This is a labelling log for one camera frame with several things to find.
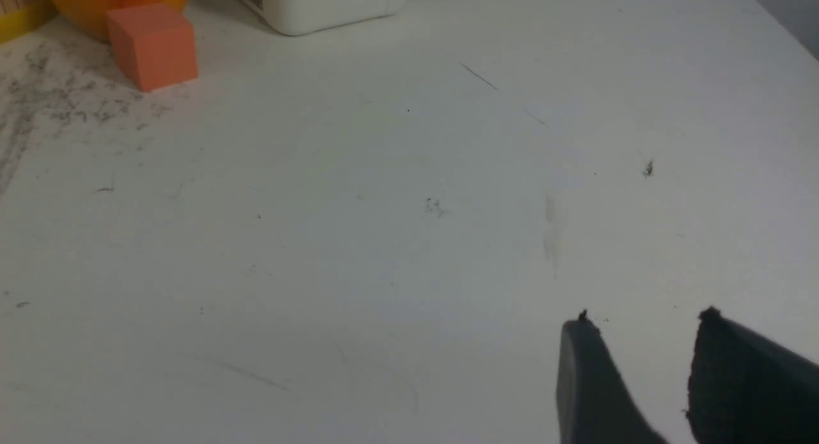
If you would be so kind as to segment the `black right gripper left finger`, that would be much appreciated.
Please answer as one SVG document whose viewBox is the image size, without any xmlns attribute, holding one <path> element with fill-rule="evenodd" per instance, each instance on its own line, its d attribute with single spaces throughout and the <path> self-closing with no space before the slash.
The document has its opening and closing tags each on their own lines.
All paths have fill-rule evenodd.
<svg viewBox="0 0 819 444">
<path fill-rule="evenodd" d="M 562 443 L 666 442 L 635 405 L 586 311 L 562 325 L 555 402 Z"/>
</svg>

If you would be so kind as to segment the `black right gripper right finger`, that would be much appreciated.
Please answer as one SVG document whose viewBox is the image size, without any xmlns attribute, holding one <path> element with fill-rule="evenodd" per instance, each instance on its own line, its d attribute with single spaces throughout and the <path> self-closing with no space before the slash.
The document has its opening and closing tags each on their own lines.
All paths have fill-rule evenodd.
<svg viewBox="0 0 819 444">
<path fill-rule="evenodd" d="M 723 317 L 699 314 L 685 413 L 699 443 L 816 443 L 818 367 Z"/>
</svg>

